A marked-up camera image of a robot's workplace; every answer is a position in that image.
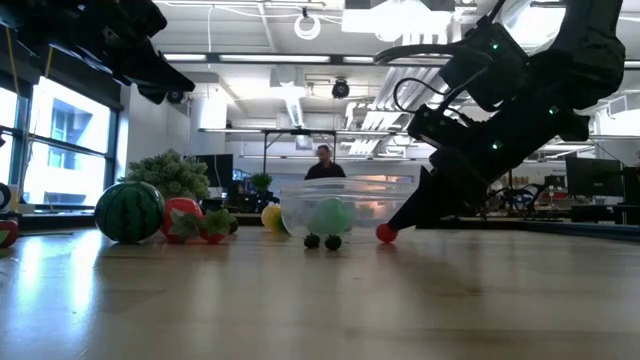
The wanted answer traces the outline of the person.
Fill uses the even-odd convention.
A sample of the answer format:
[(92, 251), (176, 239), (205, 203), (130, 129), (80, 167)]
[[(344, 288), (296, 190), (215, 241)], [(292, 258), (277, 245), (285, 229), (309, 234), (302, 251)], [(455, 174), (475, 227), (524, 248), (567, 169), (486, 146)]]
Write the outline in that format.
[(330, 149), (327, 145), (320, 145), (317, 148), (316, 155), (318, 157), (318, 163), (308, 170), (304, 180), (334, 177), (344, 178), (346, 176), (342, 167), (332, 161)]

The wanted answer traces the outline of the small tomato with green leaves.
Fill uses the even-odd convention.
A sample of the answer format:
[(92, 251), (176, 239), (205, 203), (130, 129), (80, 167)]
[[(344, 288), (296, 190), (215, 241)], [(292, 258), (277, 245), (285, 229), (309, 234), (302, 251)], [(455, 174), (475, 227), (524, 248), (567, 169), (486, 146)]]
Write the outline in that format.
[(0, 220), (0, 258), (6, 257), (9, 248), (19, 236), (19, 225), (14, 220)]

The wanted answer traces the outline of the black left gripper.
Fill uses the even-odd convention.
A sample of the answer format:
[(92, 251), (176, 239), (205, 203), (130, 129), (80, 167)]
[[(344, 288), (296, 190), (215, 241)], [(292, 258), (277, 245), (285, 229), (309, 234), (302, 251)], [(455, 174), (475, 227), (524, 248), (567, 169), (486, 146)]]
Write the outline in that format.
[(135, 83), (143, 97), (160, 104), (169, 93), (195, 88), (151, 45), (151, 37), (166, 26), (152, 0), (86, 0), (74, 31), (75, 46), (91, 66)]

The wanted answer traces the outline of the yellow toy pineapple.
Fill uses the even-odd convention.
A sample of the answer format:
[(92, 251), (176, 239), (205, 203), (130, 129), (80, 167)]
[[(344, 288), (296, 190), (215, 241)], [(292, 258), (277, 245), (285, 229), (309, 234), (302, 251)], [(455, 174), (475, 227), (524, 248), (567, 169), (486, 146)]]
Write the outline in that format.
[(284, 233), (286, 228), (282, 221), (281, 208), (278, 204), (266, 206), (261, 213), (263, 226), (274, 233)]

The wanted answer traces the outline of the red toy tomato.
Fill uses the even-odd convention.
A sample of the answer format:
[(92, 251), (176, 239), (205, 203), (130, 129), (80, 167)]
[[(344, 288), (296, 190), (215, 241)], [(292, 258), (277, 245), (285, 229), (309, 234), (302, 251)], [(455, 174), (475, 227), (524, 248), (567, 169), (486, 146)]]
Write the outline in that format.
[(175, 237), (171, 236), (168, 233), (169, 227), (172, 224), (170, 213), (173, 209), (178, 209), (182, 212), (195, 213), (197, 216), (200, 217), (200, 219), (202, 219), (204, 215), (202, 213), (202, 210), (199, 204), (195, 200), (192, 200), (190, 198), (172, 198), (165, 202), (165, 211), (164, 211), (163, 223), (161, 226), (161, 232), (165, 240), (169, 244), (184, 244), (188, 240), (184, 243), (179, 242), (176, 240)]

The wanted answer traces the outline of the green toy fruit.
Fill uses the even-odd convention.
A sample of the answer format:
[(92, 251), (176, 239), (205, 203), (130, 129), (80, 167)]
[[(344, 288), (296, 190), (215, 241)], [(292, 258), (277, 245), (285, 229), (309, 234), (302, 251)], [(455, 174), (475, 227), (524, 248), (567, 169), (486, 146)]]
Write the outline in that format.
[(311, 210), (307, 228), (316, 235), (340, 235), (351, 229), (352, 209), (339, 198), (317, 202)]

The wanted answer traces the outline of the artificial green potted plant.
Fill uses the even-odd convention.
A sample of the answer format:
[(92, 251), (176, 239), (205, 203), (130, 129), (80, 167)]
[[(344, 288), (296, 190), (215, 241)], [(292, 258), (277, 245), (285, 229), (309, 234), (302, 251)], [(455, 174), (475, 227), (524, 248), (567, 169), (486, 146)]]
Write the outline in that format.
[(183, 156), (173, 149), (132, 161), (119, 182), (146, 182), (165, 199), (186, 197), (201, 200), (210, 196), (208, 166), (195, 156)]

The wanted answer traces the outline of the large glass window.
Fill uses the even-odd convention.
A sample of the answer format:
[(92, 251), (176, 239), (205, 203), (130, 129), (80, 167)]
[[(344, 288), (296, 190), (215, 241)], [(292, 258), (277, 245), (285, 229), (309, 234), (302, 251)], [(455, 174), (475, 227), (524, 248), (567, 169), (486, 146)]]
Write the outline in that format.
[(0, 182), (51, 210), (92, 207), (105, 186), (115, 113), (41, 77), (17, 94), (0, 85)]

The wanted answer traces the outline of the striped toy watermelon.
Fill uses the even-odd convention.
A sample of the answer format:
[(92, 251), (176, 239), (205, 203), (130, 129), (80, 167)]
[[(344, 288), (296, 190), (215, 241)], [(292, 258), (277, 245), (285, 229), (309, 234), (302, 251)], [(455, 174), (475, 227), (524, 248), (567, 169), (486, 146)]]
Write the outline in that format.
[(154, 235), (164, 219), (165, 200), (152, 185), (122, 182), (107, 188), (94, 208), (96, 226), (112, 241), (138, 243)]

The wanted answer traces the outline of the long ceiling light strip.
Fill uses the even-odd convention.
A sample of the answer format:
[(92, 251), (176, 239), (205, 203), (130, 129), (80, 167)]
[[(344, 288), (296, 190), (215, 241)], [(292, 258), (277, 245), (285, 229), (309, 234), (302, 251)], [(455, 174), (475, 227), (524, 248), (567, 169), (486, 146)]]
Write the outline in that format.
[(256, 64), (363, 64), (373, 63), (371, 56), (344, 56), (344, 55), (299, 55), (299, 54), (275, 54), (275, 53), (166, 53), (164, 58), (169, 62), (189, 63), (256, 63)]

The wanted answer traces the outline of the clear plastic tupperware container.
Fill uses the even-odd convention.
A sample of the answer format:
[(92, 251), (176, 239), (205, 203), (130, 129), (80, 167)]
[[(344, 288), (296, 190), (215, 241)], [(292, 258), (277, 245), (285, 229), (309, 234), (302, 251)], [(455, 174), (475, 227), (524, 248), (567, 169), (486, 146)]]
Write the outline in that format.
[(296, 237), (311, 234), (307, 222), (314, 205), (327, 198), (339, 198), (352, 209), (352, 229), (374, 229), (391, 219), (416, 190), (411, 183), (353, 178), (322, 178), (288, 185), (280, 191), (282, 221)]

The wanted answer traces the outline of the black metal rig frame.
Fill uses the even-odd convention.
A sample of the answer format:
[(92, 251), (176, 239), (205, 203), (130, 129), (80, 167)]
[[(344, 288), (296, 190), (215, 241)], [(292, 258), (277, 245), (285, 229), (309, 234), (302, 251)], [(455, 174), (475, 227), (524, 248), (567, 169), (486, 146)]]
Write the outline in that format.
[(305, 128), (292, 128), (292, 129), (260, 129), (258, 133), (263, 135), (263, 161), (262, 161), (262, 173), (266, 173), (267, 169), (267, 149), (269, 148), (268, 138), (270, 134), (276, 134), (277, 137), (282, 135), (291, 136), (311, 136), (311, 135), (328, 135), (333, 137), (332, 150), (335, 152), (337, 145), (337, 131), (336, 130), (322, 130), (322, 129), (305, 129)]

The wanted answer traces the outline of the black aluminium table frame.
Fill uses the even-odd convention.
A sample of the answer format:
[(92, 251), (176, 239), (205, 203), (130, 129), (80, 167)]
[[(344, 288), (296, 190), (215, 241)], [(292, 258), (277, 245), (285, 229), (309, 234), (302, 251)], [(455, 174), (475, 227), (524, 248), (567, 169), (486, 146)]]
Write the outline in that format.
[[(17, 214), (0, 213), (0, 220), (13, 220), (22, 233), (75, 228), (94, 228), (94, 216), (89, 213)], [(640, 226), (572, 222), (524, 221), (513, 218), (492, 220), (445, 220), (431, 229), (529, 231), (566, 236), (617, 240), (640, 244)]]

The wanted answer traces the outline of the black computer monitor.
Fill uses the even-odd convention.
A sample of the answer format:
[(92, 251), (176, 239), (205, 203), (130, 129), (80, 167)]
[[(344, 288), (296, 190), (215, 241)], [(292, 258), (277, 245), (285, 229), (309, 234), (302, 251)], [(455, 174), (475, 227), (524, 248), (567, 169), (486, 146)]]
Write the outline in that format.
[(207, 166), (205, 175), (209, 180), (209, 186), (213, 188), (226, 188), (233, 180), (233, 155), (197, 155), (196, 159)]
[(622, 170), (624, 203), (640, 206), (640, 168), (624, 167)]
[(622, 197), (622, 168), (617, 160), (570, 157), (565, 159), (571, 195)]

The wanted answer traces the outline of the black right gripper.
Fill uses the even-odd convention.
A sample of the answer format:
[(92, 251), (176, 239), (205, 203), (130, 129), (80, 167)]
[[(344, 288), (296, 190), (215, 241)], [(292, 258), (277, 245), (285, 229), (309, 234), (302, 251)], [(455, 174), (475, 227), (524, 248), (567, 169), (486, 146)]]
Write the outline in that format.
[(389, 220), (391, 229), (426, 225), (482, 203), (488, 187), (559, 136), (589, 137), (590, 118), (571, 109), (504, 110), (472, 128), (459, 147), (436, 153), (435, 175), (420, 168), (416, 190)]

